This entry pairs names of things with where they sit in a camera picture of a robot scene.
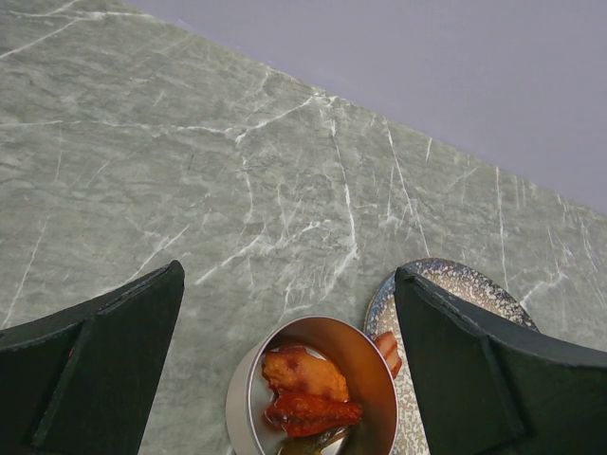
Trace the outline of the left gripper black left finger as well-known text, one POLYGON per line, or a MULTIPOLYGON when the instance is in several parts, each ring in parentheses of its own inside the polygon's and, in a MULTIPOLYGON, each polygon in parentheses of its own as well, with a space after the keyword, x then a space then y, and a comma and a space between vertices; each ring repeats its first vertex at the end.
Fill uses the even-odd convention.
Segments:
POLYGON ((2 330, 2 453, 138 453, 183 294, 172 261, 2 330))

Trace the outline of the orange chicken wing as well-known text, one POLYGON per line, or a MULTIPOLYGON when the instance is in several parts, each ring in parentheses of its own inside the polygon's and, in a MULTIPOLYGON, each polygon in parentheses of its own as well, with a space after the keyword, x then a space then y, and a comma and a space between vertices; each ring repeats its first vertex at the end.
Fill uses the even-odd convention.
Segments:
POLYGON ((267 352, 262 374, 277 392, 294 391, 345 402, 350 393, 345 376, 330 361, 310 354, 302 346, 267 352))

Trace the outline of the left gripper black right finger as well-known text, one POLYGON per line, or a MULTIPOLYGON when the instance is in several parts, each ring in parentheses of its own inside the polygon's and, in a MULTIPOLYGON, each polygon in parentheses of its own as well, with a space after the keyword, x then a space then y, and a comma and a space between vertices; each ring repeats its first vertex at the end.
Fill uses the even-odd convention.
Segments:
POLYGON ((432 454, 603 454, 606 354, 400 267, 395 307, 432 454))

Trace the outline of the brown braised food piece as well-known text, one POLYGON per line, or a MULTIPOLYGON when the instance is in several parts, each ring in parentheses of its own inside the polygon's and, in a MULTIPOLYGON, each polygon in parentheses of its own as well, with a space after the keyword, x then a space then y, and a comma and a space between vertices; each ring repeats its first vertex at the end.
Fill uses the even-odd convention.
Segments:
POLYGON ((284 441, 280 454, 337 454, 349 436, 346 427, 329 429, 323 433, 284 441))

